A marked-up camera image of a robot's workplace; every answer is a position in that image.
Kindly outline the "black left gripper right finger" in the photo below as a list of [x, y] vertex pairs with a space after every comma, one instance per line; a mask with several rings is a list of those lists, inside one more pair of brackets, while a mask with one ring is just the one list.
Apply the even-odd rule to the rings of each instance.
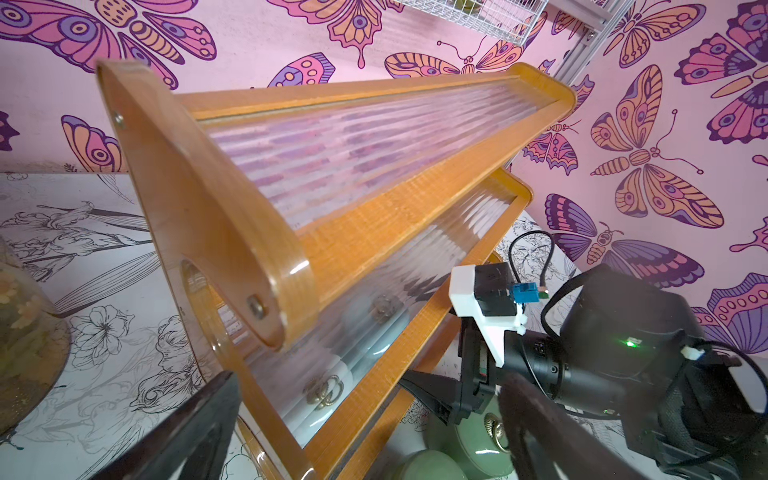
[[498, 405], [520, 479], [641, 479], [519, 374], [501, 384]]

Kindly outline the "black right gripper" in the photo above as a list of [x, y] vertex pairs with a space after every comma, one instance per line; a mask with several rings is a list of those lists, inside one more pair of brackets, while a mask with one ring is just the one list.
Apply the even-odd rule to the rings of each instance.
[[410, 393], [446, 426], [458, 425], [472, 413], [483, 411], [511, 373], [520, 374], [535, 386], [533, 344], [540, 333], [519, 335], [503, 332], [504, 364], [498, 366], [475, 321], [461, 319], [460, 381], [432, 373], [408, 370], [398, 385]]

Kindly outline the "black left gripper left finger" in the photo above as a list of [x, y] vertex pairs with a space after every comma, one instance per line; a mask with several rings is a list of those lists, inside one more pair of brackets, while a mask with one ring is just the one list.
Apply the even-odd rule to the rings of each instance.
[[95, 479], [218, 479], [242, 398], [222, 371]]

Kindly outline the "small green tea canister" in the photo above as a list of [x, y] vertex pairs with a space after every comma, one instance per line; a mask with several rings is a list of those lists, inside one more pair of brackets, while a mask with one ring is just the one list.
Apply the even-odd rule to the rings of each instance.
[[446, 425], [431, 414], [425, 442], [454, 460], [468, 479], [508, 479], [514, 472], [496, 397], [459, 424]]

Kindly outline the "blue canister bottom shelf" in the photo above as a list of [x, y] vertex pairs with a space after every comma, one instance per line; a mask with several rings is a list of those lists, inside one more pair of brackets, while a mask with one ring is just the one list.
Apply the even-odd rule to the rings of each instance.
[[355, 382], [362, 380], [389, 350], [410, 320], [409, 307], [399, 297], [380, 294], [370, 298], [365, 315], [356, 325], [357, 332], [341, 355]]

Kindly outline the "white canister bottom shelf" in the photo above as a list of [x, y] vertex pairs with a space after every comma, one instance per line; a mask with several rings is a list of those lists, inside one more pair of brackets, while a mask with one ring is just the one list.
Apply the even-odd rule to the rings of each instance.
[[348, 365], [337, 355], [318, 362], [297, 384], [281, 419], [300, 447], [305, 447], [356, 386]]

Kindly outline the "wooden three-tier shelf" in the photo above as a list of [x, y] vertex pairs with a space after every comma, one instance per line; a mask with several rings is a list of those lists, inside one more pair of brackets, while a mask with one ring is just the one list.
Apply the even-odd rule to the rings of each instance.
[[[97, 78], [196, 363], [238, 377], [238, 434], [269, 479], [370, 465], [407, 409], [400, 377], [457, 333], [451, 270], [484, 263], [532, 201], [507, 162], [576, 104], [524, 63], [191, 94], [136, 62]], [[300, 447], [284, 404], [380, 294], [410, 323]]]

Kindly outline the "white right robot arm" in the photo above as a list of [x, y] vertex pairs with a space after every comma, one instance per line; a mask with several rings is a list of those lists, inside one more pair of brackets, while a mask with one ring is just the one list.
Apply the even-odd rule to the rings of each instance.
[[566, 282], [561, 328], [527, 328], [541, 289], [506, 263], [456, 267], [458, 378], [410, 370], [400, 386], [447, 426], [485, 415], [522, 479], [626, 478], [637, 472], [592, 438], [582, 419], [620, 424], [627, 446], [682, 479], [763, 479], [767, 415], [732, 369], [753, 359], [708, 340], [677, 294], [601, 265]]

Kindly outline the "clear vase with plants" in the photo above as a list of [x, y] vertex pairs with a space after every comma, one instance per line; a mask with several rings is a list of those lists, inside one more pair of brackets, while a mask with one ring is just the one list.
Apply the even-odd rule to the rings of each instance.
[[1, 243], [1, 439], [55, 386], [71, 333], [53, 304], [5, 242]]

